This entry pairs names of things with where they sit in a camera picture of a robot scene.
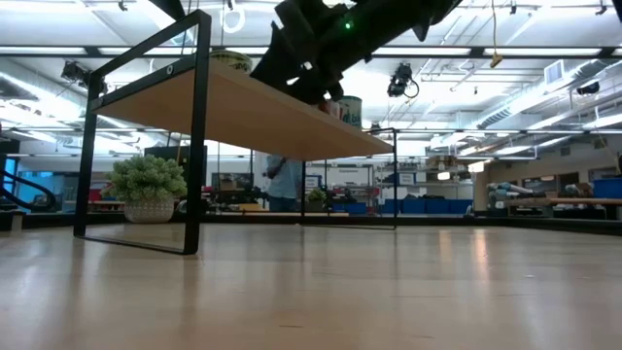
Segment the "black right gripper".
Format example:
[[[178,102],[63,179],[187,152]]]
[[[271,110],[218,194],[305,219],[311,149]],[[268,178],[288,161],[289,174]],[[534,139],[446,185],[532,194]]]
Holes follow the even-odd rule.
[[[251,77],[269,86],[291,85],[291,97],[309,105],[344,95],[343,75],[321,69],[348,69],[370,61],[370,0],[328,5],[323,0],[283,0],[275,7],[267,51]],[[313,69],[301,69],[309,63]]]

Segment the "peas labelled food can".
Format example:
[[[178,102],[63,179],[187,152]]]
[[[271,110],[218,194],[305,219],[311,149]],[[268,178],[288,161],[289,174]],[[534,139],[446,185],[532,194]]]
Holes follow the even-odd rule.
[[[250,74],[253,71],[253,61],[247,55],[230,51],[230,50],[215,50],[210,52],[210,57],[218,60],[220,63],[226,66],[241,71],[245,74]]]

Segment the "white food can orange oval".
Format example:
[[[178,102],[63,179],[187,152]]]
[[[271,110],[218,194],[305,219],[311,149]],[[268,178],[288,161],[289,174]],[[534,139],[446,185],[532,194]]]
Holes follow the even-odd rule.
[[[341,120],[358,129],[363,128],[362,106],[363,101],[357,96],[346,95],[339,101]]]

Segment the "person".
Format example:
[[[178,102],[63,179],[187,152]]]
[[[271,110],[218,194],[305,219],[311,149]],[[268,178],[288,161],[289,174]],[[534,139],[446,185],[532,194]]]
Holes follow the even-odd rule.
[[[269,211],[295,212],[302,182],[302,162],[288,157],[268,155],[265,176],[269,180],[266,191]]]

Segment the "small background potted plant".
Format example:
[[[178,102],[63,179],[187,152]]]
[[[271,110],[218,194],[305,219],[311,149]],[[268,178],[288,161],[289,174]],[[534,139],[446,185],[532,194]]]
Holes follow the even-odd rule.
[[[319,188],[313,189],[306,195],[305,208],[307,212],[324,212],[327,201],[326,192]]]

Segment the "black background monitor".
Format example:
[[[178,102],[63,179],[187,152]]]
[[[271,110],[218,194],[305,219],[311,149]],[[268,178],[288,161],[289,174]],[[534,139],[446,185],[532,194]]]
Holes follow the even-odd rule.
[[[203,147],[204,157],[201,161],[201,186],[206,185],[207,176],[207,147]],[[190,170],[190,146],[170,146],[170,147],[151,147],[144,150],[144,155],[152,155],[156,158],[163,158],[165,160],[174,160],[179,166],[183,168],[183,177],[186,182],[189,181],[191,174]]]

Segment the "green potted plant white pot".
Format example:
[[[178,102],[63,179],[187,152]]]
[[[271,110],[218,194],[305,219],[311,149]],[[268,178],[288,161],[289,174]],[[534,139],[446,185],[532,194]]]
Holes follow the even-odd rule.
[[[187,194],[183,168],[173,159],[153,155],[117,161],[101,191],[123,203],[123,214],[133,224],[169,222],[175,200]]]

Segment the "black ceiling-mounted device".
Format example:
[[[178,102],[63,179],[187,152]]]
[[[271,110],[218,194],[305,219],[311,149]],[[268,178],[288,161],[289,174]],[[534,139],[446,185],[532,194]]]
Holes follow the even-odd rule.
[[[65,61],[60,77],[70,84],[89,89],[93,71],[85,69],[77,61]]]

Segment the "black curved bar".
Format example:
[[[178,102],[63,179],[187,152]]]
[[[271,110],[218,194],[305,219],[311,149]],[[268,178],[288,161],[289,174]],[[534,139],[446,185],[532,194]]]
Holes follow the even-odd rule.
[[[6,170],[0,170],[0,180],[3,180],[5,177],[8,177],[15,183],[24,184],[27,187],[40,191],[46,200],[39,204],[27,203],[19,199],[12,192],[9,192],[3,185],[0,184],[0,211],[17,210],[19,207],[30,211],[50,211],[55,207],[57,203],[56,196],[50,190],[24,178],[12,175]]]

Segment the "wooden background workbench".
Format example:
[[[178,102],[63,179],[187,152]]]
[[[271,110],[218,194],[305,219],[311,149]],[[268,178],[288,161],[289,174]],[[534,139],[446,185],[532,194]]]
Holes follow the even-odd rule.
[[[617,218],[617,208],[622,207],[622,199],[611,198],[569,198],[569,197],[530,197],[530,198],[518,198],[508,199],[504,202],[504,207],[507,210],[518,207],[538,208],[545,218],[554,217],[554,208],[559,205],[584,205],[584,206],[601,206],[605,209],[606,214],[611,212],[614,214],[612,220]]]

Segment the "black aluminium table frame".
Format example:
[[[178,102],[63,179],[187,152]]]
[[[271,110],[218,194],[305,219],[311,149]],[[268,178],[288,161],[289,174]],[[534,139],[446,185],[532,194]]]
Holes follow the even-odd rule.
[[[66,213],[24,214],[22,212],[0,212],[0,231],[15,228],[60,228],[72,226],[75,216]],[[337,217],[321,216],[269,216],[269,215],[205,215],[203,224],[233,225],[294,225],[335,227],[500,227],[557,230],[577,233],[601,234],[622,237],[622,221],[601,221],[583,219],[548,219],[530,217]]]

